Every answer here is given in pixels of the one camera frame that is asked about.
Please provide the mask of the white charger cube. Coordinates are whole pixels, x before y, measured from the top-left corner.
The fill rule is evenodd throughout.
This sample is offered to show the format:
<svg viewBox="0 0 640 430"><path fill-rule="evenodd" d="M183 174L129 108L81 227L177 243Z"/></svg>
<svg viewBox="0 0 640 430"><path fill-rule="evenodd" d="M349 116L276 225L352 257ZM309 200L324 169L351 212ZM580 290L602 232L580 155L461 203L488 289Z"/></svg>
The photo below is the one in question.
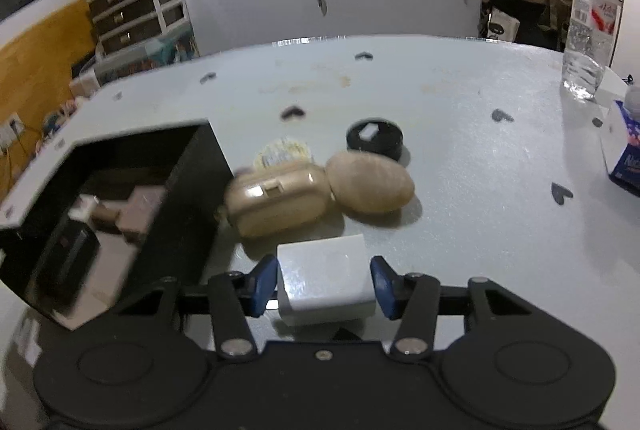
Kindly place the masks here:
<svg viewBox="0 0 640 430"><path fill-rule="evenodd" d="M288 326L349 322L375 313L361 235L280 245L277 260L279 314Z"/></svg>

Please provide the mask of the beige earbuds case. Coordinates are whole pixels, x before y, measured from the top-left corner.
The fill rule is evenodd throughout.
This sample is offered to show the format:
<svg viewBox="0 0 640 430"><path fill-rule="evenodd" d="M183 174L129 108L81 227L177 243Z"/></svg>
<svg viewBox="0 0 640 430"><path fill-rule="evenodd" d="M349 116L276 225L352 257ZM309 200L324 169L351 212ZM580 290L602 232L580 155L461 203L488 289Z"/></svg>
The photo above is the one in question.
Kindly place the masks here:
<svg viewBox="0 0 640 430"><path fill-rule="evenodd" d="M242 238L261 238L317 221L331 202L326 172L303 160L244 173L224 192L229 222Z"/></svg>

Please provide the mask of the beige oval stone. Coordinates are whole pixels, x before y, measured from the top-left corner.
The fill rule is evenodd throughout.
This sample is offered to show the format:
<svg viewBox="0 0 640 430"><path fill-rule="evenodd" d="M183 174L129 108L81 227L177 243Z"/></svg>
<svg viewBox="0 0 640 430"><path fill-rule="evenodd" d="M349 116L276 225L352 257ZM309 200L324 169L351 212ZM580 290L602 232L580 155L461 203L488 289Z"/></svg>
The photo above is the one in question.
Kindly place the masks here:
<svg viewBox="0 0 640 430"><path fill-rule="evenodd" d="M332 156L324 170L335 200L356 213L399 210L412 201L416 189L401 164L377 154L345 150Z"/></svg>

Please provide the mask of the black box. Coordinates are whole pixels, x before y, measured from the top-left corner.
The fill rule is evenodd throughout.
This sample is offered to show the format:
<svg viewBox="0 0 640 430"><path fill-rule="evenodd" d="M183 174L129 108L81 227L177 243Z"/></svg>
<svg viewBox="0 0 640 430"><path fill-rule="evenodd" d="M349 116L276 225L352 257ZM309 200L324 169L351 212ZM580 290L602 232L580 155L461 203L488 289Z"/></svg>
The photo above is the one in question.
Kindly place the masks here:
<svg viewBox="0 0 640 430"><path fill-rule="evenodd" d="M162 280L196 285L231 179L209 124L78 144L2 230L2 284L67 329Z"/></svg>

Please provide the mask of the square wooden coaster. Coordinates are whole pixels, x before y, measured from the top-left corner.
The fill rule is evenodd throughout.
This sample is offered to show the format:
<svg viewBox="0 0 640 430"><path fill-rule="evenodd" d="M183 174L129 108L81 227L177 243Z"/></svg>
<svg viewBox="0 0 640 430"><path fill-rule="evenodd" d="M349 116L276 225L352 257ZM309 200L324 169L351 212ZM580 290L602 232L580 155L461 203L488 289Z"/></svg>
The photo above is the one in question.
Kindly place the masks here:
<svg viewBox="0 0 640 430"><path fill-rule="evenodd" d="M116 226L130 244L140 245L166 195L163 186L137 186L120 209Z"/></svg>

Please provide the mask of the black round jar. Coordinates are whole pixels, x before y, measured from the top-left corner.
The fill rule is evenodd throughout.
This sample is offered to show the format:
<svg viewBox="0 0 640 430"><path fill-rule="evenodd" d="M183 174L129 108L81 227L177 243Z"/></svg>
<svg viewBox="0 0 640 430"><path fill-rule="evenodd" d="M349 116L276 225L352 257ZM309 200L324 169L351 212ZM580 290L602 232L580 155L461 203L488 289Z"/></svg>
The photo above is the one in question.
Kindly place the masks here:
<svg viewBox="0 0 640 430"><path fill-rule="evenodd" d="M347 130L346 145L349 150L398 161L404 151L404 134L397 124L386 119L363 119Z"/></svg>

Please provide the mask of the black device in box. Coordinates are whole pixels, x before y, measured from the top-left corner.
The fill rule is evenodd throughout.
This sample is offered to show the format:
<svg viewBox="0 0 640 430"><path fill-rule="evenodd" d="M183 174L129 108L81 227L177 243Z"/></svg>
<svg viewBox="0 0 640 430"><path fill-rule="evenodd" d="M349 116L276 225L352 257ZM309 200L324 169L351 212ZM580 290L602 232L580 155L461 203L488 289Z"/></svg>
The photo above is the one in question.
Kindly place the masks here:
<svg viewBox="0 0 640 430"><path fill-rule="evenodd" d="M48 311L70 312L100 243L84 222L68 220L44 254L35 279L35 296Z"/></svg>

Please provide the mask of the pile of plush toys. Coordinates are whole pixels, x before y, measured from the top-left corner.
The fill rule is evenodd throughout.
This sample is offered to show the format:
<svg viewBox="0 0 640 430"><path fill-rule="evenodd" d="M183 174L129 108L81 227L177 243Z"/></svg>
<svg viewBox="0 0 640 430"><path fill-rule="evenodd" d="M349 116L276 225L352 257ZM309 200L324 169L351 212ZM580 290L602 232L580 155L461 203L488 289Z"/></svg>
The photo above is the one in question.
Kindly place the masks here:
<svg viewBox="0 0 640 430"><path fill-rule="evenodd" d="M88 98L78 96L67 100L53 112L48 112L43 118L40 140L36 143L36 152L39 153L43 146L51 141L55 133L70 120L70 117L88 101Z"/></svg>

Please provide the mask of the blue white tissue box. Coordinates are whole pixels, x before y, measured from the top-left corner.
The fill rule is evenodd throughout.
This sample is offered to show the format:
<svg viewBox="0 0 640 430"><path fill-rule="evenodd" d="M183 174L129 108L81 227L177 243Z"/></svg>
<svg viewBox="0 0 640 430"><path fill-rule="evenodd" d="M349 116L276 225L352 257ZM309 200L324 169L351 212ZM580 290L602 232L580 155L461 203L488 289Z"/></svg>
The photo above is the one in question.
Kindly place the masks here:
<svg viewBox="0 0 640 430"><path fill-rule="evenodd" d="M610 180L632 194L640 190L639 87L630 86L623 101L612 101L600 129Z"/></svg>

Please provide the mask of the white drawer cabinet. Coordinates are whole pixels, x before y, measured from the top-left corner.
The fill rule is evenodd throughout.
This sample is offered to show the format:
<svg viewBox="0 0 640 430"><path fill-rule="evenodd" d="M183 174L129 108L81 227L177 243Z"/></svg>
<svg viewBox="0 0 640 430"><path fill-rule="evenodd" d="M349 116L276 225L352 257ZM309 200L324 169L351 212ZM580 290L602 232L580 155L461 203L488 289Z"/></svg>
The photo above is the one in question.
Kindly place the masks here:
<svg viewBox="0 0 640 430"><path fill-rule="evenodd" d="M190 24L184 0L88 0L102 54L111 56Z"/></svg>

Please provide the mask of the clear plastic water bottle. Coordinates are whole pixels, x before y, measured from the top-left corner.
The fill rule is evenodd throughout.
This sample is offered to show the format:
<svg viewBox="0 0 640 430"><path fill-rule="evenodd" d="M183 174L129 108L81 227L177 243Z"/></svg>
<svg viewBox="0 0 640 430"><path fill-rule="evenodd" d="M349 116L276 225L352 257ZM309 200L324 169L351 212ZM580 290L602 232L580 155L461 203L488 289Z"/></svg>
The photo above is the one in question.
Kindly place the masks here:
<svg viewBox="0 0 640 430"><path fill-rule="evenodd" d="M614 48L620 0L573 0L562 64L562 87L593 102Z"/></svg>

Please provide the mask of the white wall socket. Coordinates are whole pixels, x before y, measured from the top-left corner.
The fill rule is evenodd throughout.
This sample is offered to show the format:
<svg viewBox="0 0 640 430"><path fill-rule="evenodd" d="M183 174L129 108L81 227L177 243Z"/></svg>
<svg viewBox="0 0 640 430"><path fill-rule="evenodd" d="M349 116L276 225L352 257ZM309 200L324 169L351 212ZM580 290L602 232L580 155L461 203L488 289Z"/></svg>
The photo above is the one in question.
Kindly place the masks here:
<svg viewBox="0 0 640 430"><path fill-rule="evenodd" d="M14 112L9 118L0 124L0 147L2 150L10 148L25 130L24 122Z"/></svg>

